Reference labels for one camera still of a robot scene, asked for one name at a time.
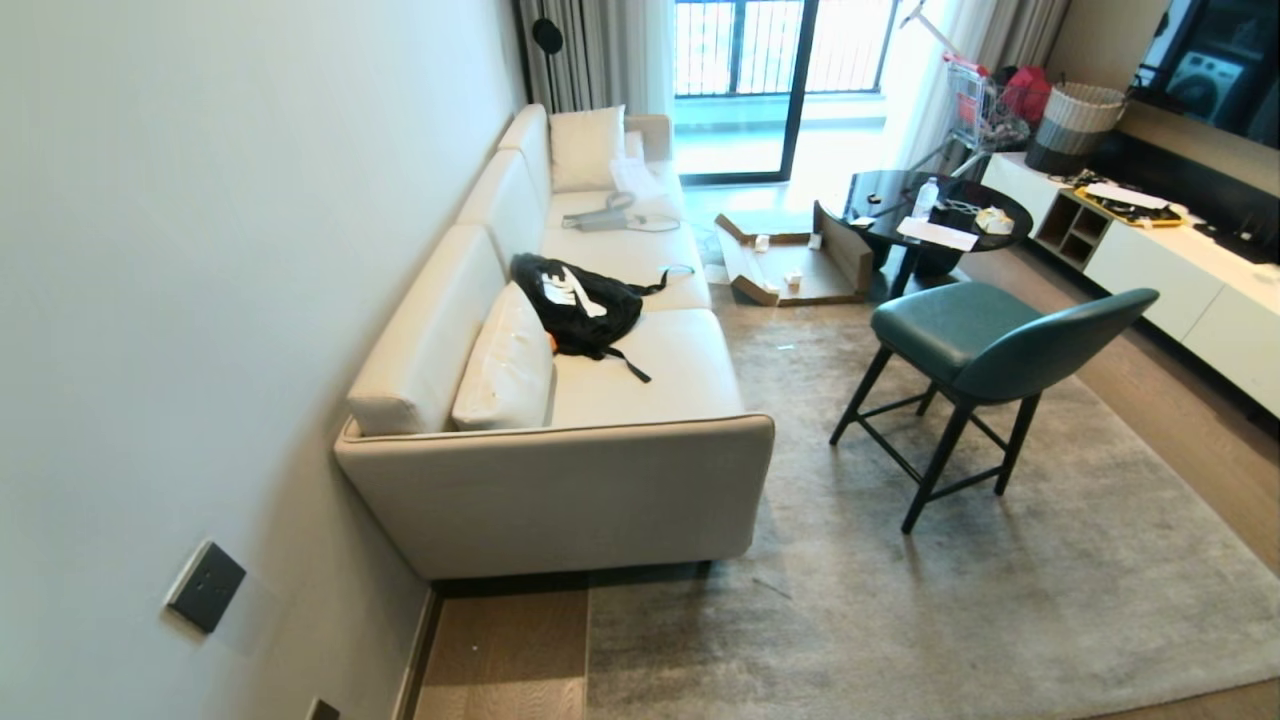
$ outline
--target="red bag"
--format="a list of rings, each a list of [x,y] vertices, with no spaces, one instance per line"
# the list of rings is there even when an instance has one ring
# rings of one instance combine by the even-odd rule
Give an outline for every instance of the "red bag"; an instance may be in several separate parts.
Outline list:
[[[1028,124],[1036,127],[1044,117],[1044,106],[1048,105],[1048,94],[1053,86],[1044,79],[1044,68],[1030,65],[1018,68],[1014,77],[1005,86],[1005,94],[1000,101],[1014,111]]]

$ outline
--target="gray rug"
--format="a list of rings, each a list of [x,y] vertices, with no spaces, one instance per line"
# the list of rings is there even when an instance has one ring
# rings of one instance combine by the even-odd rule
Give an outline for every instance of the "gray rug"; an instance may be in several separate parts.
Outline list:
[[[1046,392],[1004,498],[988,480],[904,537],[914,483],[856,425],[827,445],[872,307],[713,292],[778,425],[755,543],[705,577],[594,578],[593,720],[1085,717],[1280,675],[1280,582],[1080,382]],[[895,359],[870,402],[923,387]],[[877,427],[923,465],[950,409]],[[982,415],[1007,433],[1012,411]],[[998,457],[970,427],[947,477]]]

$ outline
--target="laundry basket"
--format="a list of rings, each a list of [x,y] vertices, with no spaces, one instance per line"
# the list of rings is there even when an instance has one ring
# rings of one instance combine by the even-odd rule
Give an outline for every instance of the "laundry basket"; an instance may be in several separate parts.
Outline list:
[[[1051,176],[1074,176],[1124,113],[1125,95],[1078,82],[1053,86],[1044,120],[1027,149],[1027,167]]]

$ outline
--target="black backpack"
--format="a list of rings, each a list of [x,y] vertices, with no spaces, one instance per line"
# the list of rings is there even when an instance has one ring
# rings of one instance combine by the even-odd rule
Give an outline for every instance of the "black backpack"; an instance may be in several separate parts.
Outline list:
[[[618,357],[644,382],[652,378],[614,350],[613,343],[631,332],[640,319],[641,299],[667,287],[669,272],[668,268],[662,273],[658,284],[637,286],[530,252],[511,260],[511,279],[525,291],[543,328],[556,338],[557,352],[591,360],[603,360],[605,355]],[[586,293],[586,302],[577,288]]]

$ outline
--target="beige sofa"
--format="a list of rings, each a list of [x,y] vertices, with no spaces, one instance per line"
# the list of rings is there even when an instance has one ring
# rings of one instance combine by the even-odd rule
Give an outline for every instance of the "beige sofa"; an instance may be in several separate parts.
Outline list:
[[[628,118],[680,204],[664,117]],[[348,395],[338,462],[428,579],[727,559],[751,543],[773,420],[748,413],[687,227],[580,233],[564,213],[605,192],[553,193],[547,115],[522,110],[374,346]],[[543,427],[457,432],[449,410],[517,252],[649,284],[617,360],[556,356]]]

